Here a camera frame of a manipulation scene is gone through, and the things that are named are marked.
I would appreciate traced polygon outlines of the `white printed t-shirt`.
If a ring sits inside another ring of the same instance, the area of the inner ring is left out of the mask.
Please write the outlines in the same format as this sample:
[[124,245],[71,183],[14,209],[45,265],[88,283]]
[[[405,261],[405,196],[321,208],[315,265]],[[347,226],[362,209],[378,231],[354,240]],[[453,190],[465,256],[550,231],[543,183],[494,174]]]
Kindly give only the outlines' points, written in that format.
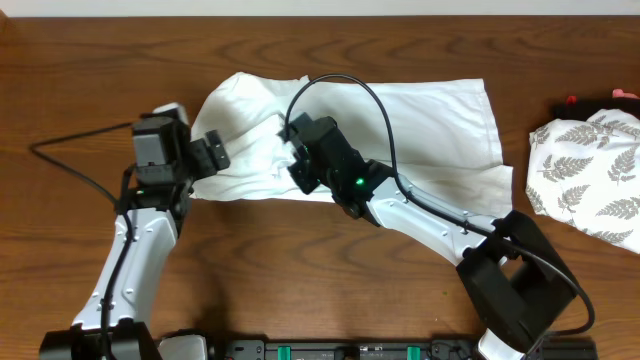
[[290,177],[293,156],[278,136],[288,109],[334,118],[364,159],[397,159],[401,175],[459,208],[496,217],[513,208],[513,169],[481,79],[362,88],[236,73],[207,97],[192,127],[195,138],[217,130],[231,158],[195,183],[195,198],[330,201],[328,188],[305,195]]

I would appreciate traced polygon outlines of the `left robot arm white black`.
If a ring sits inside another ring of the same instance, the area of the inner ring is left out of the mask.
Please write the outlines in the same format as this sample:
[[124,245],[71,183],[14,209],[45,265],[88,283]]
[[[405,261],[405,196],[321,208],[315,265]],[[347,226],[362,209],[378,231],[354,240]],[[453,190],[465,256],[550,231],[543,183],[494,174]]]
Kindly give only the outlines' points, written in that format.
[[42,359],[159,359],[148,324],[168,255],[179,239],[195,181],[230,165],[219,133],[192,139],[182,120],[131,124],[135,161],[123,173],[114,239],[99,280],[67,330],[47,333]]

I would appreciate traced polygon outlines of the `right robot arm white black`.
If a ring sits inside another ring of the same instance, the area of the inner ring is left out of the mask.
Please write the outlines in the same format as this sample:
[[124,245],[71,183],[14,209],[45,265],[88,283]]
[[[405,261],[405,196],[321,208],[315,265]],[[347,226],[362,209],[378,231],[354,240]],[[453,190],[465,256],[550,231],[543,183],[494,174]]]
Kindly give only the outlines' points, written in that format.
[[392,167],[364,160],[331,117],[299,116],[279,133],[288,170],[310,194],[326,186],[354,219],[407,235],[451,263],[487,330],[486,359],[519,359],[539,347],[576,297],[576,279],[536,223],[463,210],[415,187]]

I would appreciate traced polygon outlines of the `black garment with red details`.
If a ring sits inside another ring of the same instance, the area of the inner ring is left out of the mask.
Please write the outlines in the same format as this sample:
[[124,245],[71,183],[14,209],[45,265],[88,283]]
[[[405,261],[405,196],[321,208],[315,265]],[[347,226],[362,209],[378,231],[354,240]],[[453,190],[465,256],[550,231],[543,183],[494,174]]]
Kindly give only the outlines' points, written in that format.
[[620,110],[638,118],[639,96],[623,89],[614,89],[611,95],[605,97],[569,96],[563,102],[550,107],[550,113],[554,118],[578,121],[586,121],[600,110]]

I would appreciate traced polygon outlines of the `white fern pattern cloth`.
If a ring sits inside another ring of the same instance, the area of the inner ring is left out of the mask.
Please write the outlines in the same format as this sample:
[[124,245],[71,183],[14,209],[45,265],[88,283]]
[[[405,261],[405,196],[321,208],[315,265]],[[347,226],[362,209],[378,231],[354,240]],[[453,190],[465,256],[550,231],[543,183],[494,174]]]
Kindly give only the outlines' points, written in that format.
[[526,195],[538,215],[639,252],[639,119],[600,110],[529,134]]

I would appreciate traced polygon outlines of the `black mounting rail with clamps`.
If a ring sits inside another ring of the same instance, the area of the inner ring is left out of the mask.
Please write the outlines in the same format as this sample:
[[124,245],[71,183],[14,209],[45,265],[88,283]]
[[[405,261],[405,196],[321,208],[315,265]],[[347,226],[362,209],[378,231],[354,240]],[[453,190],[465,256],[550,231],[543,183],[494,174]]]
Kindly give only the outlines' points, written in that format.
[[435,338],[426,342],[273,342],[258,339],[214,343],[202,334],[180,334],[159,341],[163,359],[201,360],[598,360],[591,340],[545,341],[518,354],[494,341]]

